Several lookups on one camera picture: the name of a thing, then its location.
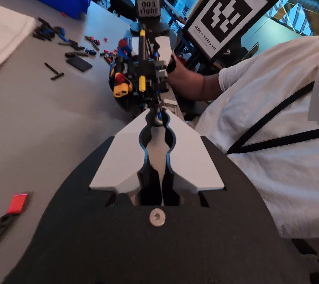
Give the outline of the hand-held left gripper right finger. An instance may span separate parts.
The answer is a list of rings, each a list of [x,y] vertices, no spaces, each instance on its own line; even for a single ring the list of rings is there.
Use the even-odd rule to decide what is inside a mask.
[[[224,189],[200,134],[167,109],[162,111],[162,121],[169,147],[162,181],[164,205],[178,206],[181,191],[199,195],[203,191]]]

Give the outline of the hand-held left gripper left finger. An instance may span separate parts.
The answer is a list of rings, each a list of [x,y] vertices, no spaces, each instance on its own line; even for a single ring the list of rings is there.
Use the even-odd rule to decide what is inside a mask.
[[[155,115],[156,110],[148,108],[114,136],[90,190],[137,195],[141,205],[161,205],[159,173],[152,167],[146,149]]]

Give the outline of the black blue lego vehicle chassis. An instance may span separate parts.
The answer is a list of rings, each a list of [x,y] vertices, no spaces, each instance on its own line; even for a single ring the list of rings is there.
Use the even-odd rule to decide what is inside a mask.
[[[138,24],[138,53],[133,38],[118,43],[117,56],[110,65],[109,86],[118,105],[136,118],[154,109],[154,126],[162,126],[161,94],[169,91],[168,74],[176,68],[174,58],[160,60],[160,43],[145,24]]]

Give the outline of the dark flat lego tile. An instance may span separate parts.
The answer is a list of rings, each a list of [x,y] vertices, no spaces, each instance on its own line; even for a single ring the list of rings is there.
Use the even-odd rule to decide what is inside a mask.
[[[90,63],[78,56],[67,58],[66,63],[73,66],[75,69],[79,70],[82,73],[90,70],[93,67]]]

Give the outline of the pile of small coloured lego parts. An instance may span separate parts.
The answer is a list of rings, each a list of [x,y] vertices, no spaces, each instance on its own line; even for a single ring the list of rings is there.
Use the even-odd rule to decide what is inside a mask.
[[[40,17],[37,18],[37,21],[40,24],[35,27],[32,36],[41,41],[49,42],[52,42],[53,39],[57,36],[61,40],[58,41],[58,44],[60,46],[70,47],[73,49],[72,52],[67,52],[65,54],[66,58],[96,56],[97,52],[100,51],[100,40],[95,39],[92,36],[84,36],[84,39],[93,47],[93,49],[90,50],[89,48],[80,46],[78,42],[72,39],[67,39],[65,37],[65,29],[61,26],[52,27],[47,21]]]

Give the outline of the black T-shaped lego axle piece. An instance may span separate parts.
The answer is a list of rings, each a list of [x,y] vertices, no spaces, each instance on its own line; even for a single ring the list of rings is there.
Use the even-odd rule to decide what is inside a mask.
[[[52,72],[54,73],[54,76],[50,78],[52,81],[58,80],[58,79],[62,78],[62,77],[65,75],[64,73],[58,72],[57,70],[55,70],[55,69],[54,69],[53,67],[51,67],[48,63],[44,63],[44,65],[45,65],[50,71],[52,71]]]

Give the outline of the red lego bush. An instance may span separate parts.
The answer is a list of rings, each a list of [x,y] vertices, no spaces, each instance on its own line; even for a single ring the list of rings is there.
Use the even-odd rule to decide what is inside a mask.
[[[25,202],[27,200],[27,196],[28,196],[28,193],[14,194],[12,199],[11,199],[11,202],[10,202],[10,205],[9,205],[9,208],[8,208],[6,214],[20,215],[23,211],[23,207],[24,207]]]

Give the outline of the person's right hand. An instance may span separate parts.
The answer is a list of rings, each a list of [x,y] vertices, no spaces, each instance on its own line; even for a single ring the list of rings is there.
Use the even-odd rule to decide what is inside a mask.
[[[186,60],[183,57],[172,51],[166,72],[168,74],[167,81],[173,90],[178,89],[185,82],[185,77],[189,73],[185,67],[185,63]]]

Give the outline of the black office chair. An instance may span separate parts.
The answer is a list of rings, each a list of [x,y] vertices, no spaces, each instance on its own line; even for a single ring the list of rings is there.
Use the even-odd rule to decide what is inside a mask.
[[[111,13],[116,11],[118,17],[124,16],[132,21],[137,20],[135,5],[131,0],[109,0],[110,7],[107,9]]]

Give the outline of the black white marker board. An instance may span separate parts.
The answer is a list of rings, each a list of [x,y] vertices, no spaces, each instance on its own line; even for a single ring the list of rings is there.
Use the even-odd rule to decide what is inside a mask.
[[[199,0],[181,31],[191,58],[214,62],[279,0]]]

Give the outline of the person's white shirt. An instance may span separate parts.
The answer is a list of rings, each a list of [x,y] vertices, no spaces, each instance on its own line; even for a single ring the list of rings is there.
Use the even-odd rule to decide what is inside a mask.
[[[256,187],[278,232],[318,237],[318,138],[274,147],[278,138],[318,130],[308,120],[319,62],[318,36],[278,44],[219,73],[223,93],[195,127]]]

